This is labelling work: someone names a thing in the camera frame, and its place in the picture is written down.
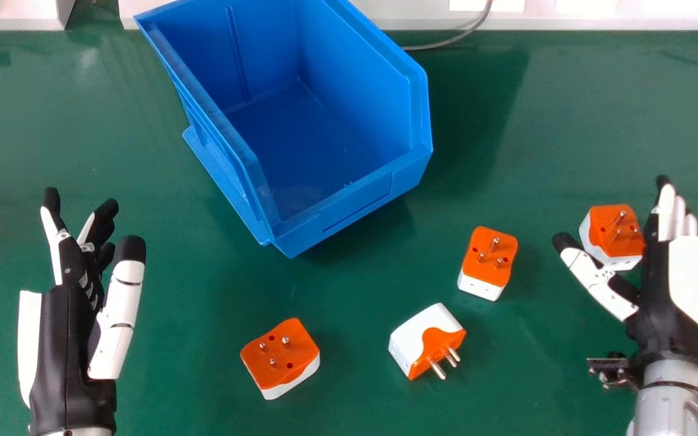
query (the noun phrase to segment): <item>storage bin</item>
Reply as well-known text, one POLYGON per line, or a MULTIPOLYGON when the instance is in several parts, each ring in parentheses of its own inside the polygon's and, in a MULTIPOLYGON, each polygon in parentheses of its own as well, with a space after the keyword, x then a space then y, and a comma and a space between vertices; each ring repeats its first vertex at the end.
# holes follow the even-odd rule
POLYGON ((346 0, 181 0, 136 22, 261 245, 294 257, 419 183, 427 77, 346 0))

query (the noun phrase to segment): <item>green table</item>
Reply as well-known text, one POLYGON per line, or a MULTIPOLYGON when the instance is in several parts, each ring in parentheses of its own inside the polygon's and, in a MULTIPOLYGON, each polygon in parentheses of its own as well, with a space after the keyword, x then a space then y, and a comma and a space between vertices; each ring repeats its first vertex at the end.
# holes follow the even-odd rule
POLYGON ((70 231, 115 196, 117 237, 149 246, 120 434, 623 434, 633 396, 604 394, 584 359, 633 345, 550 238, 593 204, 645 216, 660 172, 698 213, 698 33, 492 32, 417 54, 435 141, 422 184, 288 260, 254 241, 183 143, 144 38, 87 3, 66 33, 0 33, 0 434, 28 422, 16 314, 19 289, 51 284, 47 185, 70 231), (496 303, 456 289, 479 224, 520 241, 496 303), (388 336, 438 301, 468 329, 462 365, 410 383, 388 336), (238 352, 286 317, 322 367, 267 402, 238 352))

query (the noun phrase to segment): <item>orange and white plug adapter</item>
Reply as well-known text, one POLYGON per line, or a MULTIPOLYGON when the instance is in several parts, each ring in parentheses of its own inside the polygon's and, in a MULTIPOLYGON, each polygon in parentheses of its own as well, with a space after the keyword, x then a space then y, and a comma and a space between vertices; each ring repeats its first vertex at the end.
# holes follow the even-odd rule
POLYGON ((263 398, 275 400, 319 368, 319 348, 298 318, 290 318, 241 349, 241 360, 263 398))
POLYGON ((432 369, 441 379, 446 372, 438 365, 443 359, 456 368, 457 348, 465 339, 465 329, 443 303, 435 303, 414 315, 390 335, 390 354, 409 380, 432 369))
POLYGON ((629 271, 642 260, 645 241, 628 204, 592 207, 578 233, 583 250, 609 271, 629 271))
POLYGON ((510 281, 519 250, 515 237, 479 226, 473 231, 457 278, 461 291, 496 301, 510 281))

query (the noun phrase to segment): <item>bin bottom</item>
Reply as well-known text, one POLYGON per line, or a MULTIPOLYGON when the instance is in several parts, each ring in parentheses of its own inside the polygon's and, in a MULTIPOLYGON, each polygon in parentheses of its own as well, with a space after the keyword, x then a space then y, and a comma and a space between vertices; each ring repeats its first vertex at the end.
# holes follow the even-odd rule
POLYGON ((257 155, 282 220, 385 163, 302 82, 225 115, 257 155))

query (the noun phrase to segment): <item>plug pin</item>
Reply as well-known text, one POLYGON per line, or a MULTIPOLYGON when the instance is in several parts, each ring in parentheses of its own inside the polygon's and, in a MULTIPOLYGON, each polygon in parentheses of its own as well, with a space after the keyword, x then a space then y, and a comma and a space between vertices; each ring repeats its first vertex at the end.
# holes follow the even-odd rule
POLYGON ((457 367, 457 361, 454 360, 454 358, 451 356, 451 354, 446 353, 446 360, 448 360, 449 365, 451 365, 452 368, 457 367))
POLYGON ((454 348, 449 347, 448 353, 451 354, 455 361, 462 362, 462 358, 459 357, 459 354, 457 354, 457 350, 454 350, 454 348))
POLYGON ((622 210, 622 211, 618 212, 618 216, 616 216, 615 221, 613 221, 613 227, 618 226, 619 224, 621 224, 621 222, 623 221, 623 219, 626 218, 626 217, 627 217, 627 211, 626 211, 626 210, 622 210))
POLYGON ((446 372, 444 372, 444 369, 440 367, 433 359, 427 359, 430 361, 430 367, 435 371, 435 374, 440 378, 441 380, 446 379, 446 372))

